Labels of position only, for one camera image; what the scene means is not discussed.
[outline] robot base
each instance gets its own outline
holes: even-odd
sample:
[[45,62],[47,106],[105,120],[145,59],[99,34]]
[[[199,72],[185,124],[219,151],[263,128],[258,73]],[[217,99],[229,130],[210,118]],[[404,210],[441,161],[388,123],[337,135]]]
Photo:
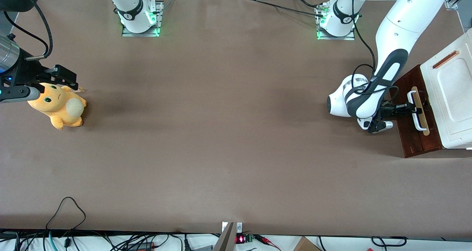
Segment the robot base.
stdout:
[[148,14],[148,19],[152,22],[156,22],[152,25],[147,31],[142,33],[133,33],[128,31],[123,25],[123,30],[121,31],[121,36],[123,37],[159,37],[160,34],[160,26],[162,23],[162,10],[164,9],[164,2],[162,1],[155,1],[150,0],[151,2],[155,2],[155,5],[150,6],[150,12]]
[[351,31],[346,35],[346,36],[341,36],[341,37],[337,37],[337,36],[333,36],[331,34],[329,34],[326,29],[324,29],[323,27],[321,27],[320,25],[323,25],[326,23],[326,19],[327,19],[327,14],[329,13],[329,2],[325,2],[323,3],[322,6],[318,6],[319,8],[315,8],[315,14],[322,14],[323,17],[315,17],[315,21],[316,21],[316,38],[317,39],[338,39],[338,40],[341,40],[341,41],[355,41],[355,38],[354,38],[354,25],[351,29]]

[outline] drawer handle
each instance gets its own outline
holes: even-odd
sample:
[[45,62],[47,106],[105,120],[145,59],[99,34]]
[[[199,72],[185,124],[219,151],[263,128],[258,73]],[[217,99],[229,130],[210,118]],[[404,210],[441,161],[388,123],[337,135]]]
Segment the drawer handle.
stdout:
[[[415,93],[416,91],[415,90],[412,90],[410,91],[406,97],[408,98],[408,102],[411,103],[411,104],[414,104],[414,101],[413,101],[413,93]],[[418,131],[426,131],[428,130],[427,128],[422,128],[421,125],[420,125],[420,120],[418,118],[418,114],[417,113],[412,113],[412,117],[413,117],[413,123],[414,123],[414,127],[416,128],[416,130]]]

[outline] white floor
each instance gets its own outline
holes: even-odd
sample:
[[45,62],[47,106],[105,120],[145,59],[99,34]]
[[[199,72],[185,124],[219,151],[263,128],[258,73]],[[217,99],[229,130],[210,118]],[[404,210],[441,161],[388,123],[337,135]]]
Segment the white floor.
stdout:
[[[155,244],[160,244],[167,236],[159,235],[154,239]],[[284,236],[284,235],[265,235],[270,241],[276,244],[282,251],[292,251],[300,236]],[[129,237],[113,236],[110,237],[113,244],[127,240]],[[64,237],[53,238],[54,244],[58,251],[64,251]],[[101,237],[84,236],[75,237],[79,251],[109,251],[110,244]],[[195,250],[209,245],[215,245],[218,240],[217,237],[211,234],[188,234],[187,239],[190,247]],[[308,239],[318,246],[320,249],[320,242],[316,236],[308,236]],[[356,237],[322,237],[326,251],[367,251],[371,248],[373,251],[385,251],[384,248],[372,244],[370,238],[356,238]],[[386,244],[399,244],[402,240],[385,239]],[[54,251],[49,240],[46,238],[46,251]],[[0,250],[14,251],[15,240],[5,241],[0,243]],[[257,241],[246,244],[236,245],[235,251],[248,251],[256,248],[255,251],[277,251],[277,249],[263,245]],[[163,246],[155,249],[156,251],[179,251],[181,244],[179,239],[170,237]],[[35,239],[30,246],[30,251],[44,251],[42,246],[42,238]],[[68,251],[76,251],[77,249],[72,244]],[[408,240],[407,244],[402,247],[388,247],[388,251],[471,251],[472,243],[457,242],[457,241],[424,241],[424,240]]]

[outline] plush toy ear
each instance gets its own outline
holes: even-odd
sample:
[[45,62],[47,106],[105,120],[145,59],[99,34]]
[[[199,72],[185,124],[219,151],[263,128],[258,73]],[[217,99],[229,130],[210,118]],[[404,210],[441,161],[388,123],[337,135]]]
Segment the plush toy ear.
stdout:
[[38,110],[36,100],[34,100],[34,101],[27,101],[27,102],[28,102],[28,104],[29,104],[32,108],[34,108],[35,110]]

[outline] wooden handle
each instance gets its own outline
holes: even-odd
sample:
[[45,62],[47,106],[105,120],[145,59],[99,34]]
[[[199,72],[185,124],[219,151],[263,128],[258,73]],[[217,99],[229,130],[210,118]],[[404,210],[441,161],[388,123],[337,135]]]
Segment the wooden handle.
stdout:
[[448,54],[446,57],[441,59],[439,62],[435,63],[434,66],[433,66],[433,69],[436,69],[436,68],[442,66],[443,64],[445,64],[447,61],[453,59],[453,57],[458,55],[458,54],[459,54],[459,51],[453,51],[452,53]]

